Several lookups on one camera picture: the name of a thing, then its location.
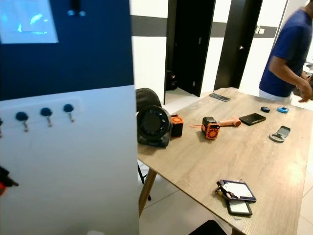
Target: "floor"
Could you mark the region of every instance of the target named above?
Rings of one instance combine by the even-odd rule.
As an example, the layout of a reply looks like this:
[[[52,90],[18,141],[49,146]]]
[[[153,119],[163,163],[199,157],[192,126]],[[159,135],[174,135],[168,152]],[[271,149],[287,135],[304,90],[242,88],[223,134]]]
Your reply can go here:
[[[174,113],[179,109],[200,99],[179,88],[167,92],[166,105],[163,107]],[[292,98],[292,104],[313,111],[313,101],[299,104],[298,97]],[[148,172],[148,167],[138,161],[143,174]],[[138,195],[142,183],[138,177]],[[206,208],[198,204],[178,188],[167,182],[159,175],[151,190],[152,200],[146,203],[145,209],[139,220],[140,235],[187,235],[209,219],[213,219],[231,235],[231,228],[227,223],[218,219]],[[299,217],[297,235],[313,234],[313,152],[310,153],[307,174],[304,185],[301,215]]]

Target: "wooden table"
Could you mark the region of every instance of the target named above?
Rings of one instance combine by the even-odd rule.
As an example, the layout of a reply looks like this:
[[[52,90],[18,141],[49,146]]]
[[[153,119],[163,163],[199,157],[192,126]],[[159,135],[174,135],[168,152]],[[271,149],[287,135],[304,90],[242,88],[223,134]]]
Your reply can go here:
[[[313,112],[288,106],[287,114],[276,111],[279,103],[220,89],[230,97],[222,102],[209,96],[177,112],[184,119],[182,137],[171,140],[166,149],[138,145],[138,159],[150,167],[139,198],[142,213],[156,174],[188,194],[233,227],[233,234],[295,235],[300,215],[306,165],[313,129]],[[260,111],[261,106],[271,109]],[[266,121],[253,126],[222,127],[214,141],[204,138],[202,118],[217,121],[259,113]],[[284,143],[271,141],[269,134],[280,126],[291,128]],[[226,203],[214,194],[220,179],[247,182],[257,198],[250,204],[252,217],[233,217]]]

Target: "red object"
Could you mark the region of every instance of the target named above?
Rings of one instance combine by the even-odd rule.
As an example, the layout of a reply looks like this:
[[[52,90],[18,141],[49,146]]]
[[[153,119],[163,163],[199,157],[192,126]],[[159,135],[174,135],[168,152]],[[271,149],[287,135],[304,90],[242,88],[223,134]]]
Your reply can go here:
[[[6,187],[4,186],[3,183],[0,182],[0,196],[4,193]]]

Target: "person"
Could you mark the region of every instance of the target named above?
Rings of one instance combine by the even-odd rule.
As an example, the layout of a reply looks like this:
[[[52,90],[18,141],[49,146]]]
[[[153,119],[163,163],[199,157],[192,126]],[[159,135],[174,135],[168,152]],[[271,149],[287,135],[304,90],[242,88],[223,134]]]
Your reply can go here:
[[[303,72],[312,40],[312,19],[313,0],[310,0],[286,21],[261,78],[260,97],[290,103],[294,87],[301,92],[299,102],[312,97],[312,88]]]

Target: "table leg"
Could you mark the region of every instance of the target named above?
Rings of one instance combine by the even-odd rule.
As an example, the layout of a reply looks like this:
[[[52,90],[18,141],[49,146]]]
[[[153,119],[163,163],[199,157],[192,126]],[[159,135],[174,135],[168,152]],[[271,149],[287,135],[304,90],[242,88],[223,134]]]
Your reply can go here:
[[[138,204],[139,204],[139,217],[141,216],[141,213],[145,207],[145,204],[146,204],[147,199],[149,197],[150,190],[152,188],[152,185],[155,181],[156,176],[157,176],[157,173],[150,168],[148,171],[145,183],[142,187],[140,196],[139,196],[139,202],[138,202]]]
[[[238,231],[237,229],[233,228],[231,235],[244,235],[242,232]]]

